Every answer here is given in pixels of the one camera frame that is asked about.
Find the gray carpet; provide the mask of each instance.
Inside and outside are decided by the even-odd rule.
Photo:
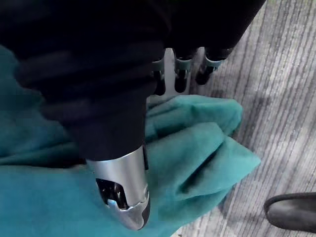
[[[204,87],[191,93],[234,98],[244,107],[235,138],[262,164],[182,237],[310,237],[271,226],[272,196],[316,191],[316,0],[270,0]]]

